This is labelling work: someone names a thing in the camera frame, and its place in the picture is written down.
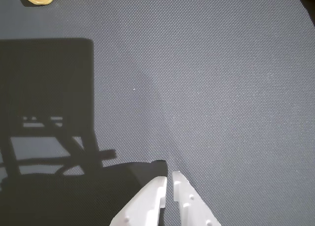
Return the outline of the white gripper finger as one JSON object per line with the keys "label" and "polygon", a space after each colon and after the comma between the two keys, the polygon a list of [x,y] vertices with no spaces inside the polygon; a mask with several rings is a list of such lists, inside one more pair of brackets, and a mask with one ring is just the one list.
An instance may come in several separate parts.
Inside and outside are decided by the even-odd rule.
{"label": "white gripper finger", "polygon": [[179,205],[181,225],[219,226],[220,222],[188,179],[179,171],[172,172],[173,197]]}
{"label": "white gripper finger", "polygon": [[160,210],[166,205],[167,178],[147,183],[112,219],[110,226],[158,226]]}

